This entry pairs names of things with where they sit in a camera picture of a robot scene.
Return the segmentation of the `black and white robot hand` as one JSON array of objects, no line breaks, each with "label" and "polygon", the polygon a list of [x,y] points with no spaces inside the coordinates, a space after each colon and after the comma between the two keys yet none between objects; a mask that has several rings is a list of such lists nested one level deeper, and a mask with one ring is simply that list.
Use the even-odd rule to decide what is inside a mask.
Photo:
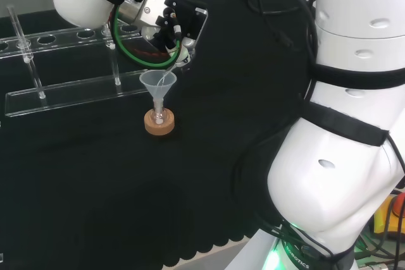
[{"label": "black and white robot hand", "polygon": [[144,0],[136,22],[161,59],[139,61],[145,68],[166,70],[188,65],[195,53],[199,36],[208,19],[203,3],[192,0]]}]

